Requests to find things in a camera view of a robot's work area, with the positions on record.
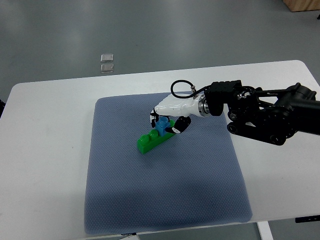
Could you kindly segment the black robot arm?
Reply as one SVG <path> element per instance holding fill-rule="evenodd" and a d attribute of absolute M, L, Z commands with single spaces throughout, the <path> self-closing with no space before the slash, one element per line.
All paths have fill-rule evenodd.
<path fill-rule="evenodd" d="M 286 89 L 262 90 L 235 80 L 213 82 L 204 88 L 211 115 L 221 115 L 227 105 L 230 133 L 277 146 L 296 132 L 319 135 L 316 94 L 300 83 Z"/>

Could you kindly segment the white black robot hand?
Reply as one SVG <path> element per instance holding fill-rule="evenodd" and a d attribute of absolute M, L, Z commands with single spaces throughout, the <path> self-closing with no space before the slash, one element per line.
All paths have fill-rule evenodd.
<path fill-rule="evenodd" d="M 171 134 L 180 134 L 184 132 L 191 124 L 190 115 L 197 117 L 209 117 L 210 111 L 203 94 L 188 97 L 186 94 L 175 97 L 173 94 L 168 95 L 150 112 L 150 123 L 153 128 L 160 117 L 177 117 L 173 126 L 167 127 L 165 131 Z"/>

